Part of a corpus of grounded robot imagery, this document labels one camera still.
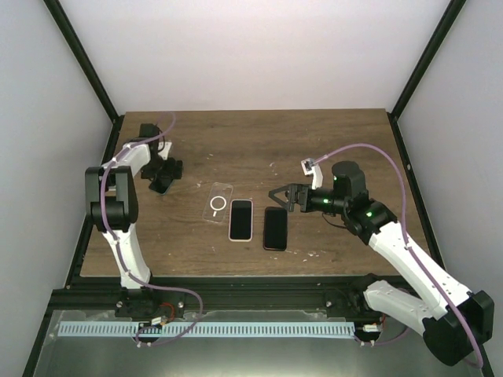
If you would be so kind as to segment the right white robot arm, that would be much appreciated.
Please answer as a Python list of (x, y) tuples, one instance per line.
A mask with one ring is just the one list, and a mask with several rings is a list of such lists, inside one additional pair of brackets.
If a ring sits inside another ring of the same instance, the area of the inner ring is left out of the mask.
[(322, 185), (321, 168), (312, 159), (301, 166), (313, 181), (289, 184), (269, 192), (288, 212), (339, 215), (345, 228), (386, 259), (415, 291), (405, 293), (386, 280), (373, 279), (349, 297), (351, 311), (368, 316), (385, 313), (419, 334), (442, 363), (454, 366), (492, 337), (494, 301), (473, 292), (440, 267), (381, 202), (369, 197), (365, 174), (353, 161), (332, 166), (333, 186)]

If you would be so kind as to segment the clear magsafe phone case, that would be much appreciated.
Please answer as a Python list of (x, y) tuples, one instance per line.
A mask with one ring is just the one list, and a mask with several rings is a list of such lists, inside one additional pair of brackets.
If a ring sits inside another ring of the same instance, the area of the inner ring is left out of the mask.
[(215, 182), (208, 194), (202, 218), (211, 223), (222, 223), (226, 218), (232, 194), (232, 185)]

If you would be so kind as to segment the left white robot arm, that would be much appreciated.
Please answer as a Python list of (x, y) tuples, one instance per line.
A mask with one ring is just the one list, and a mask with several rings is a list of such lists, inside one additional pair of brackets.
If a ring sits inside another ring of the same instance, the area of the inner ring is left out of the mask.
[(108, 162), (85, 172), (86, 218), (110, 246), (127, 290), (147, 287), (152, 277), (138, 241), (138, 196), (134, 178), (149, 182), (157, 194), (167, 193), (182, 178), (183, 162), (170, 157), (172, 143), (153, 123), (142, 123), (139, 135), (127, 141)]

